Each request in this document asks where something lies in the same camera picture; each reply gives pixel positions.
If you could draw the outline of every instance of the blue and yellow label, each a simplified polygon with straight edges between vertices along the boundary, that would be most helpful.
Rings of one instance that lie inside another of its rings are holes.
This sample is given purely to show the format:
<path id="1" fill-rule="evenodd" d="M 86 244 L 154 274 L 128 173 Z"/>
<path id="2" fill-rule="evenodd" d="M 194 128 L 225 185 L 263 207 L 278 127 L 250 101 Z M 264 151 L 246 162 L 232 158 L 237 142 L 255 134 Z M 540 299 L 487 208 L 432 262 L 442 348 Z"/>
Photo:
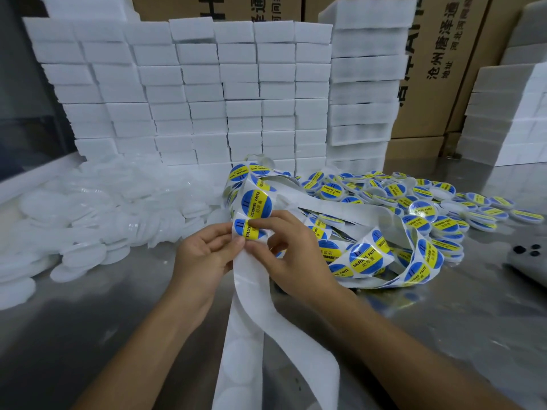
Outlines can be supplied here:
<path id="1" fill-rule="evenodd" d="M 251 219 L 269 217 L 272 212 L 272 200 L 260 190 L 249 190 L 241 199 L 243 213 Z"/>

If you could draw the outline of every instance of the sticker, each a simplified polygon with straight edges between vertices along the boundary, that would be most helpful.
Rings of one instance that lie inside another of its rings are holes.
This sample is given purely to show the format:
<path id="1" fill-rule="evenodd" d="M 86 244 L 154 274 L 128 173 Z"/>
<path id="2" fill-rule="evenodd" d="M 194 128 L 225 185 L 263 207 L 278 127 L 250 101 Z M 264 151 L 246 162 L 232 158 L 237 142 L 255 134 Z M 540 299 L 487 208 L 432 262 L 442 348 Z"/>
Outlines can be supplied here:
<path id="1" fill-rule="evenodd" d="M 247 168 L 247 166 L 243 164 L 238 164 L 235 167 L 233 167 L 232 170 L 230 171 L 228 180 L 234 183 L 237 183 L 247 178 L 248 174 L 249 174 L 249 169 Z"/>
<path id="2" fill-rule="evenodd" d="M 241 199 L 243 213 L 251 219 L 269 217 L 272 212 L 272 200 L 260 190 L 249 190 Z"/>
<path id="3" fill-rule="evenodd" d="M 251 227 L 247 220 L 243 219 L 236 219 L 234 221 L 234 229 L 237 234 L 249 240 L 257 240 L 266 236 L 266 233 L 263 230 Z"/>
<path id="4" fill-rule="evenodd" d="M 383 266 L 383 256 L 368 243 L 355 245 L 350 252 L 350 266 L 359 274 L 372 275 Z"/>

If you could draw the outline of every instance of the finger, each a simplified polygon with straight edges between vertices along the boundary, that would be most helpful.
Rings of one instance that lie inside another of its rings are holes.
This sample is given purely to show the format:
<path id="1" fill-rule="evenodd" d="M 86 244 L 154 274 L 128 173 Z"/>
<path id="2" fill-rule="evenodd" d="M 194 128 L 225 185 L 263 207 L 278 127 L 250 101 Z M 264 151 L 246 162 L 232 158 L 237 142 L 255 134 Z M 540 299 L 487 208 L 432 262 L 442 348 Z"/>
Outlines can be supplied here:
<path id="1" fill-rule="evenodd" d="M 237 254 L 243 250 L 244 246 L 245 239 L 242 236 L 237 236 L 215 254 L 220 258 L 222 265 L 225 265 L 231 260 L 234 260 Z"/>
<path id="2" fill-rule="evenodd" d="M 246 241 L 245 250 L 254 256 L 256 260 L 262 263 L 262 266 L 270 275 L 275 275 L 282 267 L 283 263 L 270 252 L 268 246 L 258 241 Z"/>
<path id="3" fill-rule="evenodd" d="M 232 231 L 232 223 L 218 223 L 211 224 L 210 226 L 204 227 L 199 232 L 194 233 L 194 236 L 199 237 L 205 243 L 209 243 L 215 240 L 215 237 L 222 236 L 224 234 L 229 234 Z"/>
<path id="4" fill-rule="evenodd" d="M 223 236 L 215 237 L 213 241 L 207 243 L 207 247 L 211 252 L 218 251 L 232 241 L 232 234 L 224 234 Z"/>

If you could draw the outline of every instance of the stainless steel table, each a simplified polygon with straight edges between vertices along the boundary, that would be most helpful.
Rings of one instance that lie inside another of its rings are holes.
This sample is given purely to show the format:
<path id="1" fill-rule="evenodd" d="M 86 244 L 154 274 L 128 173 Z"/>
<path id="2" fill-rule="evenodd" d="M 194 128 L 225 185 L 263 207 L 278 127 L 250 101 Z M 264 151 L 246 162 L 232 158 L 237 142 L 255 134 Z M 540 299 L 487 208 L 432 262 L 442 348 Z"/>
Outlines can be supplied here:
<path id="1" fill-rule="evenodd" d="M 501 195 L 547 214 L 547 164 L 492 168 L 448 159 L 388 162 L 385 171 L 393 170 L 447 181 L 458 191 Z M 460 265 L 444 266 L 426 285 L 361 296 L 457 365 L 479 370 L 515 400 L 545 406 L 538 396 L 547 397 L 547 289 L 504 264 L 513 245 L 539 235 L 547 237 L 546 224 L 509 220 L 497 233 L 472 229 Z M 173 260 L 173 246 L 164 244 L 135 248 L 125 260 L 75 282 L 56 284 L 47 272 L 40 275 L 28 303 L 0 311 L 0 409 L 69 408 L 152 309 L 168 284 Z M 176 359 L 155 408 L 210 408 L 233 290 L 227 275 L 205 322 Z M 272 294 L 281 314 L 337 357 L 340 409 L 394 408 L 318 316 L 275 289 Z M 264 409 L 304 410 L 313 403 L 305 381 L 269 338 L 263 370 Z"/>

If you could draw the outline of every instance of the white foam block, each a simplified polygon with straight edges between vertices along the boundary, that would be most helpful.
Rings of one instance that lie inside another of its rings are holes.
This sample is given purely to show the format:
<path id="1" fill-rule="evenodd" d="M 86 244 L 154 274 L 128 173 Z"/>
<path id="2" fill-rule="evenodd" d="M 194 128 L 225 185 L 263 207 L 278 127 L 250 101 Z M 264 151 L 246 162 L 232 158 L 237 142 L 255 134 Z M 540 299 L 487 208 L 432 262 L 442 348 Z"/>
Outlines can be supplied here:
<path id="1" fill-rule="evenodd" d="M 324 157 L 326 144 L 296 144 L 294 154 L 296 158 Z"/>
<path id="2" fill-rule="evenodd" d="M 99 85 L 105 102 L 146 102 L 144 87 L 139 85 Z"/>
<path id="3" fill-rule="evenodd" d="M 229 132 L 228 144 L 230 148 L 262 147 L 262 134 L 257 132 Z"/>
<path id="4" fill-rule="evenodd" d="M 156 133 L 158 135 L 192 135 L 194 129 L 192 120 L 185 119 L 179 121 L 155 121 Z"/>
<path id="5" fill-rule="evenodd" d="M 177 53 L 181 64 L 218 64 L 214 43 L 177 44 Z"/>
<path id="6" fill-rule="evenodd" d="M 297 63 L 330 63 L 332 45 L 297 43 Z"/>
<path id="7" fill-rule="evenodd" d="M 294 99 L 265 99 L 262 101 L 263 116 L 293 116 Z"/>
<path id="8" fill-rule="evenodd" d="M 331 24 L 294 22 L 294 41 L 297 43 L 330 44 Z"/>
<path id="9" fill-rule="evenodd" d="M 293 130 L 264 130 L 262 131 L 262 144 L 264 146 L 294 145 Z"/>
<path id="10" fill-rule="evenodd" d="M 211 17 L 169 20 L 169 26 L 175 41 L 215 39 L 213 19 Z"/>
<path id="11" fill-rule="evenodd" d="M 258 43 L 256 56 L 258 63 L 295 63 L 293 43 Z"/>
<path id="12" fill-rule="evenodd" d="M 127 42 L 133 45 L 168 45 L 173 43 L 171 29 L 167 21 L 125 23 L 124 33 Z"/>
<path id="13" fill-rule="evenodd" d="M 43 64 L 45 76 L 52 85 L 92 85 L 93 75 L 86 64 Z"/>
<path id="14" fill-rule="evenodd" d="M 74 20 L 72 28 L 80 41 L 125 41 L 124 23 L 118 20 Z"/>
<path id="15" fill-rule="evenodd" d="M 209 118 L 192 120 L 194 134 L 215 134 L 228 132 L 226 118 Z"/>
<path id="16" fill-rule="evenodd" d="M 192 136 L 155 137 L 156 148 L 160 152 L 184 152 L 193 150 Z"/>
<path id="17" fill-rule="evenodd" d="M 294 82 L 295 64 L 270 64 L 258 65 L 258 77 L 261 82 Z"/>
<path id="18" fill-rule="evenodd" d="M 161 152 L 161 162 L 166 165 L 197 164 L 196 151 Z"/>
<path id="19" fill-rule="evenodd" d="M 137 66 L 134 64 L 93 64 L 91 65 L 97 82 L 111 85 L 138 85 L 140 83 Z"/>
<path id="20" fill-rule="evenodd" d="M 169 66 L 180 64 L 177 49 L 174 44 L 169 45 L 135 45 L 133 46 L 135 59 L 139 66 Z"/>
<path id="21" fill-rule="evenodd" d="M 208 85 L 221 82 L 219 65 L 183 64 L 182 77 L 188 85 Z"/>
<path id="22" fill-rule="evenodd" d="M 89 63 L 131 64 L 133 54 L 124 42 L 83 42 L 85 59 Z"/>
<path id="23" fill-rule="evenodd" d="M 116 136 L 121 138 L 153 137 L 156 134 L 154 121 L 114 122 Z"/>
<path id="24" fill-rule="evenodd" d="M 228 118 L 229 132 L 256 132 L 262 130 L 262 118 Z"/>
<path id="25" fill-rule="evenodd" d="M 74 144 L 80 155 L 86 158 L 104 158 L 118 153 L 113 138 L 76 139 Z"/>
<path id="26" fill-rule="evenodd" d="M 221 64 L 221 80 L 225 82 L 258 82 L 256 64 Z"/>
<path id="27" fill-rule="evenodd" d="M 147 103 L 107 103 L 106 109 L 112 121 L 151 121 Z"/>
<path id="28" fill-rule="evenodd" d="M 294 130 L 295 119 L 293 116 L 264 116 L 262 127 L 263 130 Z"/>
<path id="29" fill-rule="evenodd" d="M 297 130 L 295 131 L 295 144 L 324 144 L 326 142 L 326 130 Z"/>
<path id="30" fill-rule="evenodd" d="M 34 41 L 38 63 L 85 63 L 84 52 L 75 41 Z"/>
<path id="31" fill-rule="evenodd" d="M 181 67 L 175 66 L 139 66 L 140 82 L 145 86 L 182 85 Z"/>
<path id="32" fill-rule="evenodd" d="M 175 121 L 190 119 L 188 103 L 152 103 L 150 104 L 152 117 L 156 121 Z"/>
<path id="33" fill-rule="evenodd" d="M 231 117 L 253 117 L 262 115 L 260 101 L 226 101 L 226 114 Z"/>
<path id="34" fill-rule="evenodd" d="M 44 17 L 23 17 L 28 37 L 32 41 L 75 41 L 69 20 Z"/>
<path id="35" fill-rule="evenodd" d="M 224 93 L 221 83 L 210 85 L 186 85 L 184 87 L 186 100 L 188 102 L 212 102 L 223 101 Z"/>
<path id="36" fill-rule="evenodd" d="M 103 103 L 63 105 L 69 122 L 107 122 L 110 115 Z"/>
<path id="37" fill-rule="evenodd" d="M 218 44 L 254 43 L 252 21 L 217 21 L 213 28 Z"/>
<path id="38" fill-rule="evenodd" d="M 118 151 L 121 153 L 155 153 L 154 137 L 116 138 Z"/>
<path id="39" fill-rule="evenodd" d="M 258 99 L 258 82 L 227 82 L 223 83 L 225 99 Z"/>
<path id="40" fill-rule="evenodd" d="M 190 115 L 192 119 L 225 118 L 226 102 L 191 102 Z"/>
<path id="41" fill-rule="evenodd" d="M 150 103 L 186 102 L 184 86 L 146 86 L 146 97 Z"/>
<path id="42" fill-rule="evenodd" d="M 328 82 L 329 78 L 330 64 L 297 63 L 297 82 Z"/>
<path id="43" fill-rule="evenodd" d="M 256 63 L 256 45 L 252 43 L 219 44 L 218 61 L 224 64 Z"/>
<path id="44" fill-rule="evenodd" d="M 329 100 L 327 98 L 316 99 L 296 99 L 295 113 L 297 115 L 322 115 L 329 110 Z"/>
<path id="45" fill-rule="evenodd" d="M 294 99 L 294 82 L 261 82 L 261 99 Z"/>
<path id="46" fill-rule="evenodd" d="M 57 85 L 55 96 L 59 103 L 102 103 L 104 102 L 97 85 Z"/>
<path id="47" fill-rule="evenodd" d="M 71 123 L 72 132 L 76 138 L 108 138 L 114 137 L 114 126 L 111 122 L 76 122 Z"/>
<path id="48" fill-rule="evenodd" d="M 260 21 L 253 23 L 257 43 L 286 43 L 294 41 L 294 21 Z"/>

